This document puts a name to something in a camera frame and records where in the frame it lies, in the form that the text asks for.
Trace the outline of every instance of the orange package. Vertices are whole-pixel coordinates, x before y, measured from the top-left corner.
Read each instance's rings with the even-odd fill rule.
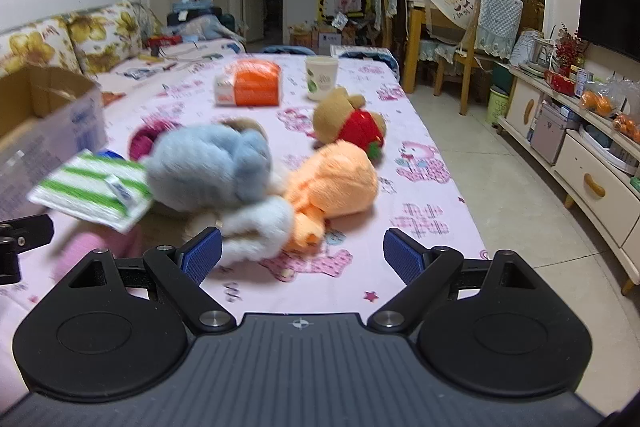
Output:
[[[282,70],[260,58],[240,58],[216,77],[216,105],[280,105]]]

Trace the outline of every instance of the pink stuffed toy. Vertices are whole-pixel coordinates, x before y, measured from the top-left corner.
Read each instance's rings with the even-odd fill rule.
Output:
[[[154,148],[154,143],[160,135],[172,129],[182,127],[179,123],[170,120],[156,120],[155,122],[140,127],[129,142],[129,158],[137,162],[143,156],[149,156]]]

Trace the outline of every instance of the white cup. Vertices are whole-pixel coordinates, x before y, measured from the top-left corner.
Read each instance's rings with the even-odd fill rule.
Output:
[[[338,59],[333,57],[306,58],[306,95],[316,102],[324,100],[335,87]]]

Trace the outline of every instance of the tile floor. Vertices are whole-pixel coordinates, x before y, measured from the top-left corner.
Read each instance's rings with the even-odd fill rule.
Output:
[[[449,91],[418,84],[410,99],[487,250],[517,251],[581,318],[593,354],[578,393],[602,413],[620,409],[640,389],[640,289],[620,294],[626,274],[580,209],[566,210],[548,172],[484,122],[486,106],[460,116],[460,88]]]

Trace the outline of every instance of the blue chair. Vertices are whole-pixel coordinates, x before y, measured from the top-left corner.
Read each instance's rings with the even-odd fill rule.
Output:
[[[340,54],[338,58],[370,58],[371,60],[375,60],[376,62],[384,62],[389,69],[393,72],[396,80],[400,82],[400,66],[398,65],[398,61],[393,57],[393,55],[387,55],[382,52],[364,52],[364,51],[350,51],[344,52]]]
[[[268,55],[315,55],[313,50],[304,46],[267,46],[261,53]]]

